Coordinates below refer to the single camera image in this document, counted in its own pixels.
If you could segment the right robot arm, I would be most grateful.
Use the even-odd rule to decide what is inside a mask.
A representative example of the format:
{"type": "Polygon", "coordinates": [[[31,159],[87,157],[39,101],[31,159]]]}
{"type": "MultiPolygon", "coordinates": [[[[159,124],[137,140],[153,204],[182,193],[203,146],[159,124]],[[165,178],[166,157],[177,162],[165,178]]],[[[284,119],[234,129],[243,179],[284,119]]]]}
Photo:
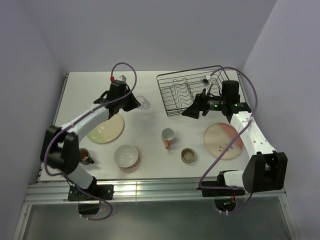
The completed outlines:
{"type": "Polygon", "coordinates": [[[204,89],[195,96],[194,102],[182,112],[185,117],[198,119],[209,111],[221,112],[237,131],[236,136],[217,157],[219,161],[232,144],[241,139],[249,156],[244,170],[227,170],[219,173],[215,186],[198,184],[201,190],[217,190],[222,195],[231,191],[245,190],[260,193],[281,190],[284,187],[288,158],[267,141],[254,120],[254,111],[240,101],[240,84],[236,80],[222,82],[220,96],[211,96],[204,89]]]}

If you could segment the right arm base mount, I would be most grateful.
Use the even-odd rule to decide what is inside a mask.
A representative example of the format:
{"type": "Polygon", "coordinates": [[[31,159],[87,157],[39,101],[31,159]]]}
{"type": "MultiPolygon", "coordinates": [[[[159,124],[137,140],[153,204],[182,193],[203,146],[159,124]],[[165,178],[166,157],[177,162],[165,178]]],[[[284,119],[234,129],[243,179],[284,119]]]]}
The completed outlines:
{"type": "Polygon", "coordinates": [[[232,212],[235,210],[237,201],[237,196],[244,196],[246,194],[245,190],[237,189],[204,189],[201,187],[197,187],[197,190],[201,191],[202,197],[225,197],[214,200],[215,207],[222,212],[232,212]]]}

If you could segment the orange mug white inside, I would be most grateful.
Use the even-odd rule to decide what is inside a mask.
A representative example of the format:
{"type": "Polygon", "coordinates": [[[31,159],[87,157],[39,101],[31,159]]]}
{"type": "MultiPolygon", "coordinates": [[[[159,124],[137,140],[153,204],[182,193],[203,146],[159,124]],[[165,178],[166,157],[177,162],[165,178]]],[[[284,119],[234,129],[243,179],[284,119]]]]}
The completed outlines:
{"type": "Polygon", "coordinates": [[[165,148],[168,150],[171,142],[175,139],[175,131],[171,128],[165,128],[161,132],[161,139],[165,145],[165,148]]]}

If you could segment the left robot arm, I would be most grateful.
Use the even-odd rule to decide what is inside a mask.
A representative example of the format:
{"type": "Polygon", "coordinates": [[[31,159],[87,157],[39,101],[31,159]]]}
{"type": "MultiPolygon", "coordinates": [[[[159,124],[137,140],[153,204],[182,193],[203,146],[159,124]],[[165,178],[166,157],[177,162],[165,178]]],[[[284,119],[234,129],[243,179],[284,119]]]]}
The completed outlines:
{"type": "Polygon", "coordinates": [[[40,154],[45,172],[51,176],[63,176],[78,186],[79,194],[86,200],[96,197],[96,178],[80,164],[79,143],[99,124],[108,121],[120,110],[129,112],[141,104],[129,86],[120,80],[111,83],[93,105],[82,115],[61,126],[50,126],[44,136],[40,154]]]}

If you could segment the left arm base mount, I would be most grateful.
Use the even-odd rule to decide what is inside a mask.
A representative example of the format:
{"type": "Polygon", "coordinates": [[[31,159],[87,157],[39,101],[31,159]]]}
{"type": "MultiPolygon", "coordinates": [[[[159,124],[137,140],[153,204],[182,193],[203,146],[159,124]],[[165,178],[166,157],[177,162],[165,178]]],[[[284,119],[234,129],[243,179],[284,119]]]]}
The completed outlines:
{"type": "Polygon", "coordinates": [[[81,217],[86,217],[89,220],[99,220],[94,218],[99,210],[102,210],[102,205],[107,205],[109,213],[101,219],[110,217],[113,213],[113,207],[108,202],[113,199],[114,186],[112,184],[98,184],[93,189],[81,189],[76,186],[70,186],[67,201],[78,202],[78,213],[81,217]]]}

